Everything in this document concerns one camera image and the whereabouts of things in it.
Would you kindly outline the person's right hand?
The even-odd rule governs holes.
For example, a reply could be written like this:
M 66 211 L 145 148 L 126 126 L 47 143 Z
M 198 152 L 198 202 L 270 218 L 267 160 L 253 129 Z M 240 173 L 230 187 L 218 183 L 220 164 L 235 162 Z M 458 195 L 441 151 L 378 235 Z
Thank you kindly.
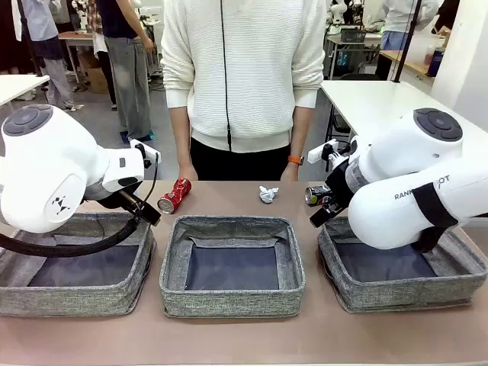
M 183 164 L 179 164 L 179 177 L 185 178 L 189 181 L 197 181 L 198 176 L 197 172 L 191 162 L 185 162 Z

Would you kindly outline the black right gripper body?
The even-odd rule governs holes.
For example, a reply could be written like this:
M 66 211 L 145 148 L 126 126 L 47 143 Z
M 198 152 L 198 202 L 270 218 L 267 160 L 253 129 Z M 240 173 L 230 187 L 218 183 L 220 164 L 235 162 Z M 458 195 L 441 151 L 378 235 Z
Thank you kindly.
M 326 211 L 330 214 L 340 214 L 346 209 L 353 198 L 353 191 L 347 184 L 345 173 L 349 165 L 349 158 L 339 163 L 326 179 L 326 185 L 331 191 L 331 198 L 326 204 Z

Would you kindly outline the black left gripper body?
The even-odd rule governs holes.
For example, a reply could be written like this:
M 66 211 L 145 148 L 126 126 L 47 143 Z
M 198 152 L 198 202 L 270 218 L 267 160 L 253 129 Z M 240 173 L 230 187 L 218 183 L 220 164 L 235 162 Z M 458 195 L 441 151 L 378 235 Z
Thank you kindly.
M 143 200 L 135 195 L 137 185 L 122 188 L 119 191 L 109 192 L 102 186 L 88 187 L 84 193 L 85 201 L 96 201 L 109 210 L 122 208 L 134 214 L 143 208 Z

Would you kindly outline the person's left hand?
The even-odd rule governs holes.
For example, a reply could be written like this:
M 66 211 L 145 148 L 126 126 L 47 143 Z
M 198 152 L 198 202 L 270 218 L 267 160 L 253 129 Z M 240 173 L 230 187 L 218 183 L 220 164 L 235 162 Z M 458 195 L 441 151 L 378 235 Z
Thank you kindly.
M 281 181 L 293 182 L 299 180 L 299 169 L 298 164 L 289 162 L 281 174 Z

